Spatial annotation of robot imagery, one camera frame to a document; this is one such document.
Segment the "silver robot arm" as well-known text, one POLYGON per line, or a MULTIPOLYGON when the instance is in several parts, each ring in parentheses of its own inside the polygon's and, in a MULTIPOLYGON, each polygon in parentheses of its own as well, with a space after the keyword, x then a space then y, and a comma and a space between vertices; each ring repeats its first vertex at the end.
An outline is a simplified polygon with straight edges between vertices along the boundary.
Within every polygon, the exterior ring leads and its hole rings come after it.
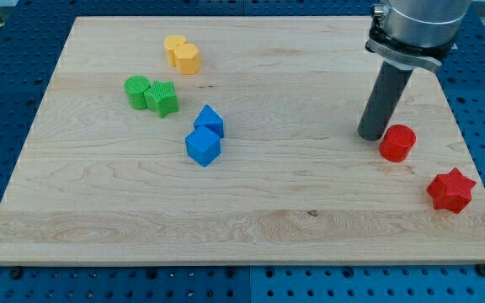
POLYGON ((365 48, 401 70, 437 72, 455 44, 470 0, 381 0, 370 8, 365 48))

